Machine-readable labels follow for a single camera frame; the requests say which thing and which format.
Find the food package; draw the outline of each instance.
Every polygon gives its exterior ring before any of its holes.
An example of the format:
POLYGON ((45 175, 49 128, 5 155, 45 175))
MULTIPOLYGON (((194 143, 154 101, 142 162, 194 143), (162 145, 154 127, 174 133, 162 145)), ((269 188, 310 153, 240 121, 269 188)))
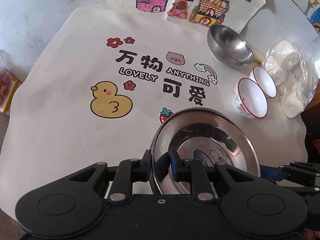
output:
POLYGON ((4 114, 8 111, 18 84, 19 80, 10 74, 0 60, 0 113, 4 114))
POLYGON ((281 41, 265 53, 261 66, 275 82, 286 116, 296 117, 313 98, 319 80, 310 48, 281 41))

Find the table surface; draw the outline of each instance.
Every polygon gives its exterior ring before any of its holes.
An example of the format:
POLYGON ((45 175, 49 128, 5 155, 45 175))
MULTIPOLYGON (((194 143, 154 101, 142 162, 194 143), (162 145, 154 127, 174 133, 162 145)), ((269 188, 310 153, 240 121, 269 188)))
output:
MULTIPOLYGON (((34 63, 77 7, 99 0, 0 0, 0 56, 24 81, 34 63)), ((266 0, 241 32, 264 53, 281 40, 310 44, 319 38, 291 0, 266 0)))

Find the white ceramic bowl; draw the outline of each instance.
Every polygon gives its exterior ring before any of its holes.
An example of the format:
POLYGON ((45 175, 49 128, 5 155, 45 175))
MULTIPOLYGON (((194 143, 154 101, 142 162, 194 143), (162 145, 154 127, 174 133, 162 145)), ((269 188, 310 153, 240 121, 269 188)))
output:
POLYGON ((238 81, 234 90, 236 109, 246 118, 262 119, 268 113, 268 103, 263 91, 249 78, 238 81))
POLYGON ((277 95, 277 89, 274 81, 270 77, 267 71, 259 66, 255 66, 250 73, 249 78, 256 82, 261 90, 269 98, 275 98, 277 95))

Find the black circular pad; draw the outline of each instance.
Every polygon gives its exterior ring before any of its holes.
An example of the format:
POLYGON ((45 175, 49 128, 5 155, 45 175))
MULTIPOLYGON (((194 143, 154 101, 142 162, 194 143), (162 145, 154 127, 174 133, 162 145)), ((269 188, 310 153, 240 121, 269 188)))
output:
POLYGON ((222 215, 250 236, 276 237, 298 230, 307 217, 305 201, 288 189, 261 180, 236 183, 221 201, 222 215))
POLYGON ((248 199, 248 207, 259 215, 271 216, 282 212, 285 205, 277 196, 258 194, 248 199))
POLYGON ((65 194, 52 194, 39 201, 38 208, 47 215, 62 215, 70 212, 76 205, 73 197, 65 194))
POLYGON ((101 198, 89 187, 56 181, 25 194, 16 205, 16 217, 24 232, 57 237, 88 228, 102 210, 101 198))

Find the metal bowl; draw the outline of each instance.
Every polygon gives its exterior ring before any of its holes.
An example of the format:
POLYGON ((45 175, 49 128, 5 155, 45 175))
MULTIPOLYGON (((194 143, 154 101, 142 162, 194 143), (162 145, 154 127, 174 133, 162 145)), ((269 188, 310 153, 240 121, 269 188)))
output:
POLYGON ((152 144, 152 175, 149 181, 154 194, 185 194, 186 182, 172 180, 170 161, 164 153, 175 149, 181 159, 192 158, 205 166, 225 162, 260 176, 257 155, 246 135, 227 117, 207 108, 188 108, 172 115, 157 131, 152 144))
POLYGON ((253 62, 253 52, 249 44, 225 25, 211 25, 207 42, 216 59, 231 68, 245 67, 253 62))

